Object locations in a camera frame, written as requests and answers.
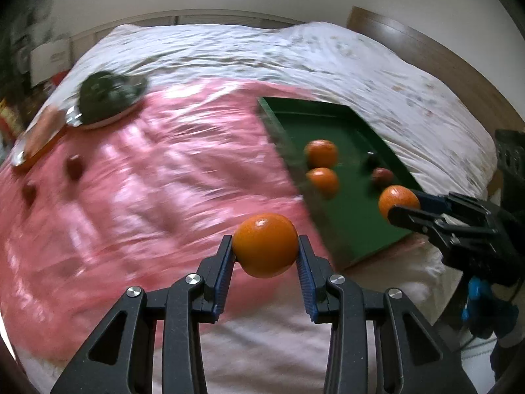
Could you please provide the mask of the small orange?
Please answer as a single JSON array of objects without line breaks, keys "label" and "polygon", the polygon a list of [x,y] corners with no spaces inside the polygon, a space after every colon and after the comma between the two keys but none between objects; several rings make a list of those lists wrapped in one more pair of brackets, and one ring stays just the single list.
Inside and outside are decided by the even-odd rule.
[{"label": "small orange", "polygon": [[249,276],[270,278],[285,272],[299,252],[298,235],[288,218],[262,213],[243,221],[232,237],[232,252]]}]

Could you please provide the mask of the dark plum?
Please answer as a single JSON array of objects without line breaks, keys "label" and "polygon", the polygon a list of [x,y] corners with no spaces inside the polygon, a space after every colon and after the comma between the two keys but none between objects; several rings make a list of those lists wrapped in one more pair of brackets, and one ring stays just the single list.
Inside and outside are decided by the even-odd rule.
[{"label": "dark plum", "polygon": [[374,151],[368,151],[363,160],[362,167],[365,171],[371,173],[379,167],[379,159]]}]

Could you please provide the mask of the smooth orange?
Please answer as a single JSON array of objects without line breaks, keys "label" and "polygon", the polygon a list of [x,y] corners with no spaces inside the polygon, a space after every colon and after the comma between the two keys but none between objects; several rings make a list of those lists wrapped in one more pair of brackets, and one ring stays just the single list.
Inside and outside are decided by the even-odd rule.
[{"label": "smooth orange", "polygon": [[332,169],[326,167],[314,168],[308,171],[306,176],[320,195],[326,199],[335,197],[339,192],[339,179]]}]

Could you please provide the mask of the large orange with stem dimple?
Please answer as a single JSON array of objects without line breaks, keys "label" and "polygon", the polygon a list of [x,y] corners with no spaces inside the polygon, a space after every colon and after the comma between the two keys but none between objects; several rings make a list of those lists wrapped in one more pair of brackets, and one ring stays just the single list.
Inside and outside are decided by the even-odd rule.
[{"label": "large orange with stem dimple", "polygon": [[332,168],[338,162],[338,148],[331,141],[314,140],[304,147],[304,156],[310,168]]}]

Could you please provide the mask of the dark red apple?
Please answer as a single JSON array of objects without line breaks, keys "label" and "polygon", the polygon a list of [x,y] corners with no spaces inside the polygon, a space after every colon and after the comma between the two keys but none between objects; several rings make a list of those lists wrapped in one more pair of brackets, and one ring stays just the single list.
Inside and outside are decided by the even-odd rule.
[{"label": "dark red apple", "polygon": [[69,156],[65,162],[65,170],[73,182],[79,181],[85,170],[84,159],[80,155]]}]

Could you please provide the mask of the white floral bed quilt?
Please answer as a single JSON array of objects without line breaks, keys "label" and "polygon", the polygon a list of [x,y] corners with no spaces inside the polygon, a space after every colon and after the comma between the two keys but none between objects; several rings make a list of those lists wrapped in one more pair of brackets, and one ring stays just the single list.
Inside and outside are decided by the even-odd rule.
[{"label": "white floral bed quilt", "polygon": [[[439,79],[378,42],[327,23],[282,30],[204,25],[120,26],[89,50],[52,93],[71,104],[99,70],[144,75],[154,91],[207,79],[304,89],[355,110],[422,188],[485,197],[496,171],[489,133]],[[48,393],[67,361],[20,353],[29,380]]]}]

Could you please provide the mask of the green rectangular tray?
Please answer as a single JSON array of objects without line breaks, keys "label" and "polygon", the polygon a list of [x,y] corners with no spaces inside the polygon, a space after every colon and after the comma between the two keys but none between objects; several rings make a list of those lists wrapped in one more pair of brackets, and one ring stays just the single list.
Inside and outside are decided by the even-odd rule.
[{"label": "green rectangular tray", "polygon": [[[394,173],[394,182],[407,188],[420,186],[393,150],[351,108],[334,103],[263,97],[258,114],[284,161],[315,228],[336,267],[345,269],[399,243],[408,230],[392,226],[378,209],[380,188],[362,167],[374,151],[379,167]],[[320,196],[306,177],[304,147],[328,140],[338,148],[335,173],[340,188],[331,199]]]}]

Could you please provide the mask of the pink plastic sheet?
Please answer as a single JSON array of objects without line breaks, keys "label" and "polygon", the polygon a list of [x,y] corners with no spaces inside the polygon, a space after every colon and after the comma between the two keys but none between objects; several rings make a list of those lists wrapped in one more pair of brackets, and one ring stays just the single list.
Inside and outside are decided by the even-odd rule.
[{"label": "pink plastic sheet", "polygon": [[[16,350],[69,360],[129,286],[171,286],[246,218],[289,218],[325,254],[258,118],[297,87],[207,79],[149,94],[133,115],[67,132],[25,174],[1,168],[1,312]],[[73,182],[65,162],[84,159]],[[25,182],[37,185],[27,207]]]}]

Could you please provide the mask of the wooden headboard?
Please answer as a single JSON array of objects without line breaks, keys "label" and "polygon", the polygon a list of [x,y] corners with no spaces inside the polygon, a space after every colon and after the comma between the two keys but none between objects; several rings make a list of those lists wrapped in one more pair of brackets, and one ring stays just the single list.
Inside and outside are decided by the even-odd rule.
[{"label": "wooden headboard", "polygon": [[434,39],[358,6],[351,9],[346,27],[446,84],[490,134],[497,129],[524,129],[524,120],[504,95],[477,69]]}]

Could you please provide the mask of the white blue rimmed plate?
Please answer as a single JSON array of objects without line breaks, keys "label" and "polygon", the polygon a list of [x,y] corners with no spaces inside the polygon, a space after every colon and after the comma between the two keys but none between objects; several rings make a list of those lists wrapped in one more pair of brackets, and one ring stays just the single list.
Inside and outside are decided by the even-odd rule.
[{"label": "white blue rimmed plate", "polygon": [[129,109],[125,109],[120,114],[117,114],[116,116],[112,116],[111,118],[107,118],[106,120],[100,121],[95,124],[83,124],[82,123],[82,121],[80,120],[80,113],[77,108],[77,101],[76,101],[76,103],[66,111],[66,125],[68,127],[76,128],[76,129],[93,130],[93,129],[105,127],[110,124],[116,123],[117,121],[122,120],[123,118],[133,114],[135,111],[140,109],[143,106],[146,94],[144,94],[144,96],[137,103],[132,105]]}]

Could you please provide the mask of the orange rimmed plate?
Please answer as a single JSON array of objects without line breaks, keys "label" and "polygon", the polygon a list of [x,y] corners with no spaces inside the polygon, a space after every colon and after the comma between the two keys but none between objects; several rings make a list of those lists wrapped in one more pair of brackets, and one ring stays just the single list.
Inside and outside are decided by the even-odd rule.
[{"label": "orange rimmed plate", "polygon": [[23,133],[11,152],[11,168],[28,171],[66,130],[66,112],[50,105],[43,109],[35,124]]}]

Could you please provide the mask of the green leafy vegetable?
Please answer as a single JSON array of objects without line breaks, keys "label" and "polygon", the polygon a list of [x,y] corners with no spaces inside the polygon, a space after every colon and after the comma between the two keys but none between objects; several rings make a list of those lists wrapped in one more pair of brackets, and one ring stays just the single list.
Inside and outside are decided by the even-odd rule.
[{"label": "green leafy vegetable", "polygon": [[77,100],[83,124],[95,124],[129,109],[146,94],[149,80],[113,71],[98,71],[81,84]]}]

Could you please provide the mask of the carrot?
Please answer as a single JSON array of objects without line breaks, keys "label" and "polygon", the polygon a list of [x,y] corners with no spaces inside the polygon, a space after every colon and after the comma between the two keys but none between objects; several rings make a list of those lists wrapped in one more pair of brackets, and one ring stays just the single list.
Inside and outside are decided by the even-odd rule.
[{"label": "carrot", "polygon": [[65,112],[54,105],[44,108],[34,126],[26,136],[23,155],[34,156],[65,124]]}]

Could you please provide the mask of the white cardboard box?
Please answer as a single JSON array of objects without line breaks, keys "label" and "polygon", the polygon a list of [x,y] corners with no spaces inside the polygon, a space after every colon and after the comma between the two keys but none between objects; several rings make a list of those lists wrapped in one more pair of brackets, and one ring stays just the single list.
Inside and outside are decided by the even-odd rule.
[{"label": "white cardboard box", "polygon": [[60,39],[39,45],[29,56],[31,86],[35,87],[71,68],[70,40]]}]

